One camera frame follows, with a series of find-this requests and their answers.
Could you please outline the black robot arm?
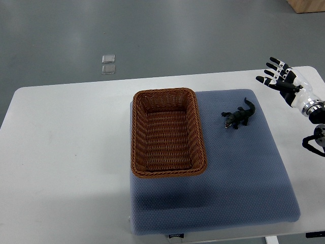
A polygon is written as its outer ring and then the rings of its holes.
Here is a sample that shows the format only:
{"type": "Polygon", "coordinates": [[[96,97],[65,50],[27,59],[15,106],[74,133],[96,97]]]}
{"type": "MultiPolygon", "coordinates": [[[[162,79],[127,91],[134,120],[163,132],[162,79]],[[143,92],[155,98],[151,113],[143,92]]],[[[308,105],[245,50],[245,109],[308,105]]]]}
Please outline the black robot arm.
{"type": "Polygon", "coordinates": [[[317,124],[313,135],[307,136],[302,140],[302,146],[310,152],[324,157],[324,102],[314,103],[308,110],[307,115],[313,124],[317,124]],[[310,144],[314,140],[317,145],[322,148],[322,151],[310,144]]]}

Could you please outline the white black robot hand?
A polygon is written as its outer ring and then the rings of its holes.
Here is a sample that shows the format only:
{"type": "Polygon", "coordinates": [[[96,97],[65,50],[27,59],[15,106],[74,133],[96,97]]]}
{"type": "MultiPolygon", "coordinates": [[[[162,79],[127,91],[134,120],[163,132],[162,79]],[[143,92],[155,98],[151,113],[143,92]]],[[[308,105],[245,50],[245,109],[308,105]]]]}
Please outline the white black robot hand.
{"type": "Polygon", "coordinates": [[[297,69],[274,57],[266,63],[265,76],[257,76],[256,80],[265,86],[277,90],[290,107],[307,111],[307,107],[321,101],[314,94],[312,86],[297,69]]]}

